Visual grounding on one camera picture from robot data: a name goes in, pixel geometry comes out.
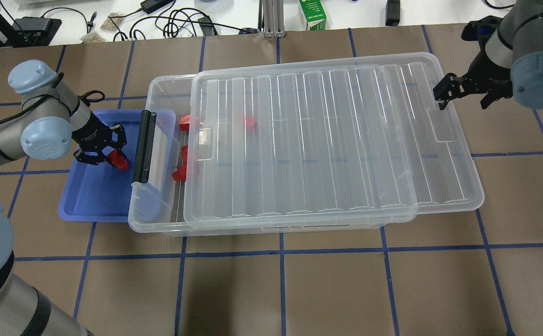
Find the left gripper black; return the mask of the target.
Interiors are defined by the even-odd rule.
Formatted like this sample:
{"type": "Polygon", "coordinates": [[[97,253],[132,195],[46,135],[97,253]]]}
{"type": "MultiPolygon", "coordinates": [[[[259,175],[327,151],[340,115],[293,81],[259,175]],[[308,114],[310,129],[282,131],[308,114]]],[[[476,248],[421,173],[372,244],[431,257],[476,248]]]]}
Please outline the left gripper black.
{"type": "Polygon", "coordinates": [[[120,123],[108,126],[94,114],[87,123],[72,132],[72,139],[79,145],[74,157],[77,162],[98,166],[102,162],[109,163],[109,157],[126,157],[124,147],[127,144],[125,128],[120,123]]]}

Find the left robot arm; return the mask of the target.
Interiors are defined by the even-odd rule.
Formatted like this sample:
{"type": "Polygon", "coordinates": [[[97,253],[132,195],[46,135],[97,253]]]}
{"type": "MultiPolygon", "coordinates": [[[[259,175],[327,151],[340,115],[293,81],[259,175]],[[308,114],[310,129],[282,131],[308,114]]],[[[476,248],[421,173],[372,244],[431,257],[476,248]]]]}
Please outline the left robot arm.
{"type": "MultiPolygon", "coordinates": [[[[91,93],[74,94],[64,74],[41,60],[27,60],[8,75],[22,96],[21,111],[0,120],[0,166],[25,157],[55,160],[78,149],[78,162],[125,171],[124,127],[108,126],[90,109],[91,93]]],[[[90,336],[91,331],[14,272],[14,233],[0,203],[0,336],[90,336]]]]}

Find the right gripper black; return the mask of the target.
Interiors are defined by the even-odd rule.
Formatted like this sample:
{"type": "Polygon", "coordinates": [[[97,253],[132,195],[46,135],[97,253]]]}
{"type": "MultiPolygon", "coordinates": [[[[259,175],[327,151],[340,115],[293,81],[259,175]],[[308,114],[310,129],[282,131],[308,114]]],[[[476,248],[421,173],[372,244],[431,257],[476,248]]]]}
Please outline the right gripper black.
{"type": "Polygon", "coordinates": [[[510,70],[494,63],[481,49],[463,77],[446,74],[434,87],[433,97],[443,111],[449,102],[470,94],[483,94],[482,109],[487,109],[501,98],[512,98],[510,70]]]}

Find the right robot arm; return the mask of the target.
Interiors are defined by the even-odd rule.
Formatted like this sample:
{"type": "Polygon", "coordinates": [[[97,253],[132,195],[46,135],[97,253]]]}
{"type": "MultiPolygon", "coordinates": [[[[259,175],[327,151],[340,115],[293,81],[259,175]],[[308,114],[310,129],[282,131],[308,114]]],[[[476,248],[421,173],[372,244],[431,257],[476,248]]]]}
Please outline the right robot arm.
{"type": "Polygon", "coordinates": [[[470,94],[482,94],[482,109],[514,98],[529,109],[543,109],[543,0],[518,0],[504,17],[469,22],[461,33],[479,52],[461,76],[446,74],[434,87],[440,109],[470,94]]]}

